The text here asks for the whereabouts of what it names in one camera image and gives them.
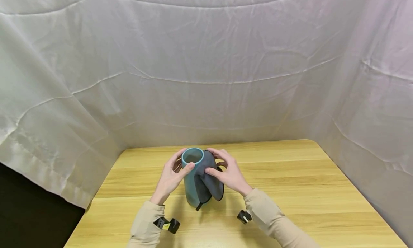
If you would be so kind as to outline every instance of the hand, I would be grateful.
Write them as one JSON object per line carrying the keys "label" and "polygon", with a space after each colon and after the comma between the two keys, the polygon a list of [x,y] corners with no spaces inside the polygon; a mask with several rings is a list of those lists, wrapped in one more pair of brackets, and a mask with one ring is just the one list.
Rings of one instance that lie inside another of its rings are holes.
{"label": "hand", "polygon": [[195,167],[194,163],[189,163],[184,169],[182,169],[181,160],[177,161],[185,150],[186,148],[179,150],[163,166],[161,177],[154,194],[149,200],[150,202],[162,206],[166,199],[168,199],[169,194],[171,194],[178,187],[183,177]]}
{"label": "hand", "polygon": [[214,158],[222,159],[223,162],[217,163],[217,166],[224,166],[227,170],[220,172],[214,168],[207,168],[205,172],[209,175],[217,177],[228,188],[239,192],[243,197],[252,191],[251,186],[248,185],[241,170],[238,167],[237,161],[225,150],[217,150],[215,148],[208,148],[208,151],[214,155]]}

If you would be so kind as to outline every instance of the yellow label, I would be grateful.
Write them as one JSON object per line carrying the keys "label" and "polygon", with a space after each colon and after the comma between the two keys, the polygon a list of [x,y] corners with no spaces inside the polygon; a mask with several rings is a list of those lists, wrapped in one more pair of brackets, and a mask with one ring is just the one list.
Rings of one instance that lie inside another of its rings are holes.
{"label": "yellow label", "polygon": [[163,227],[162,227],[162,229],[168,230],[170,225],[171,225],[171,223],[164,224]]}

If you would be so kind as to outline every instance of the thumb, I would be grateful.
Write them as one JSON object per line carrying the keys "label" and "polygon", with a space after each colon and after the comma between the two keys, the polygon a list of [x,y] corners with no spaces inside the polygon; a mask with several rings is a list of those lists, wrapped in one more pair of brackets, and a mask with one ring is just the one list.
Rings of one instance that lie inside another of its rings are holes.
{"label": "thumb", "polygon": [[183,179],[185,177],[185,175],[187,175],[188,173],[190,173],[192,171],[192,169],[195,167],[194,163],[189,163],[187,164],[182,170],[179,171],[179,177],[181,179]]}
{"label": "thumb", "polygon": [[209,175],[215,176],[218,180],[221,180],[222,176],[223,176],[223,172],[220,172],[214,168],[208,167],[207,169],[205,169],[205,172]]}

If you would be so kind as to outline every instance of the white curtain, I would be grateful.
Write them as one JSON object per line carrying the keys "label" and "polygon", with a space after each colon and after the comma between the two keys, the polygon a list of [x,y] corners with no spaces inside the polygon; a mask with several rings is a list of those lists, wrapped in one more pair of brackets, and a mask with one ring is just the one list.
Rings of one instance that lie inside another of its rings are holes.
{"label": "white curtain", "polygon": [[43,188],[87,207],[126,148],[307,138],[413,245],[413,0],[0,12],[0,161]]}

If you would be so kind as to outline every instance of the wood grain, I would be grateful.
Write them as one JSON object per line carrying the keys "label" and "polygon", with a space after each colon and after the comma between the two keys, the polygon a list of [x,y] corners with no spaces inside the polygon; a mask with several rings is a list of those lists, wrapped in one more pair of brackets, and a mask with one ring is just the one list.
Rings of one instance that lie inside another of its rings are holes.
{"label": "wood grain", "polygon": [[[406,247],[315,142],[208,147],[224,148],[234,156],[250,185],[272,197],[322,247]],[[136,212],[151,196],[163,164],[180,148],[125,150],[65,247],[125,247]],[[222,201],[212,200],[196,212],[181,183],[165,205],[165,217],[176,218],[181,226],[176,235],[163,231],[158,247],[279,247],[253,222],[243,225],[237,220],[245,204],[228,188]]]}

